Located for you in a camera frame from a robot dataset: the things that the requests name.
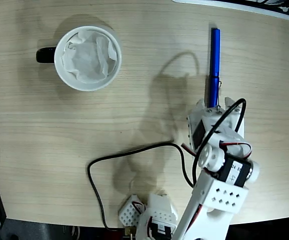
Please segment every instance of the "blue pen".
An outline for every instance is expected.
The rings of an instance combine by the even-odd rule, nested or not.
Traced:
[[[218,105],[220,71],[220,29],[211,29],[209,108]]]

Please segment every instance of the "white mug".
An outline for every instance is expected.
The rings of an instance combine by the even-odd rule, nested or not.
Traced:
[[[65,46],[67,42],[78,32],[85,30],[94,30],[106,35],[115,47],[117,53],[117,63],[112,73],[99,82],[85,83],[77,80],[76,76],[71,72],[68,72],[64,68],[62,56],[64,54]],[[91,92],[104,88],[109,85],[115,77],[118,75],[118,72],[122,64],[122,53],[121,53],[121,43],[117,34],[109,27],[103,25],[88,25],[88,26],[79,26],[75,29],[72,29],[66,33],[59,41],[56,47],[44,47],[39,49],[36,52],[36,61],[42,64],[54,63],[55,70],[58,73],[59,77],[64,83],[73,89]]]

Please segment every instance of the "label sticker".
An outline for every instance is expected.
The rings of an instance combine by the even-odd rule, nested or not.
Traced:
[[[241,168],[243,167],[243,164],[237,161],[233,161],[231,165],[230,172],[228,174],[228,177],[225,181],[226,184],[235,185],[236,180],[240,174]]]
[[[165,226],[158,224],[158,230],[165,231]]]

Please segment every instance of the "white tissue paper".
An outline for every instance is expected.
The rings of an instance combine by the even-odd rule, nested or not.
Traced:
[[[64,69],[86,84],[108,77],[117,64],[112,41],[95,30],[78,32],[67,42],[62,56]]]

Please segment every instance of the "dark floor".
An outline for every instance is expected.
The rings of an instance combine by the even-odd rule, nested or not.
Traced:
[[[124,232],[104,228],[80,227],[79,240],[123,240]],[[0,240],[77,240],[78,228],[70,226],[7,219],[0,230]],[[237,224],[229,227],[226,240],[289,239],[289,218]]]

